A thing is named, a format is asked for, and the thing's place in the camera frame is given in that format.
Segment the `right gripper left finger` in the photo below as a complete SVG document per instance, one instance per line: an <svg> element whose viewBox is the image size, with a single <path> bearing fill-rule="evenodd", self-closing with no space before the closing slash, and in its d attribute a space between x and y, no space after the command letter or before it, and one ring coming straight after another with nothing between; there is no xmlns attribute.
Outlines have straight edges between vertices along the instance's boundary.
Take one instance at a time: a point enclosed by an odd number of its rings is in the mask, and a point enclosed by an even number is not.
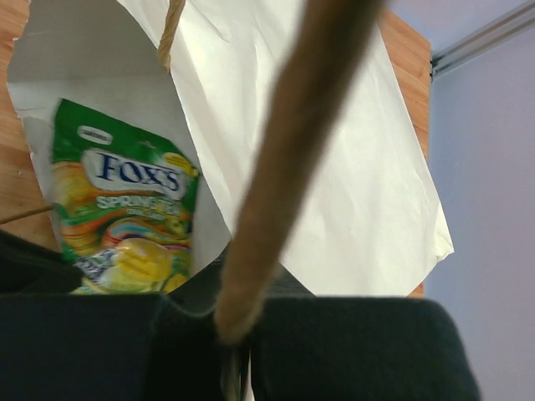
<svg viewBox="0 0 535 401"><path fill-rule="evenodd" d="M179 297L74 294L59 254L1 235L4 400L243 400L248 355Z"/></svg>

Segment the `green Fox's candy bag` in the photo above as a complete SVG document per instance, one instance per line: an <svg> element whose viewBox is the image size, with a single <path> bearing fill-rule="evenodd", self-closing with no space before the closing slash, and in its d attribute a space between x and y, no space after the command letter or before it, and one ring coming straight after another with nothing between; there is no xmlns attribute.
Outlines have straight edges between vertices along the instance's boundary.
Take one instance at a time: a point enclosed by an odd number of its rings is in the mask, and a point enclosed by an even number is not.
<svg viewBox="0 0 535 401"><path fill-rule="evenodd" d="M191 277L200 174L171 141L62 99L51 170L78 294L172 292Z"/></svg>

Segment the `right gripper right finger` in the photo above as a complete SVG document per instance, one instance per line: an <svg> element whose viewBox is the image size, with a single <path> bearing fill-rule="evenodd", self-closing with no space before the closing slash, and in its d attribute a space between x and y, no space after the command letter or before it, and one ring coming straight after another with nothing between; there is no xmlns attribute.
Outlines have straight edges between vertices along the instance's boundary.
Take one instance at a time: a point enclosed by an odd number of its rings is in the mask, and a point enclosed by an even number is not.
<svg viewBox="0 0 535 401"><path fill-rule="evenodd" d="M478 400L451 316L410 297L316 297L275 281L252 335L251 400Z"/></svg>

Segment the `beige paper bag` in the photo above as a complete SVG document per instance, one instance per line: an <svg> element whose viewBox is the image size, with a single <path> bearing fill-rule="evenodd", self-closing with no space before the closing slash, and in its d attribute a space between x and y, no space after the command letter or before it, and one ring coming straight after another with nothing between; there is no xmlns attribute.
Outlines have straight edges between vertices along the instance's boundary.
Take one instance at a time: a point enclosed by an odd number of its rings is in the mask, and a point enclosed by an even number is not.
<svg viewBox="0 0 535 401"><path fill-rule="evenodd" d="M45 198L62 99L198 169L191 277L172 292L248 355L291 273L316 297L410 297L451 253L375 20L379 1L33 1L8 67Z"/></svg>

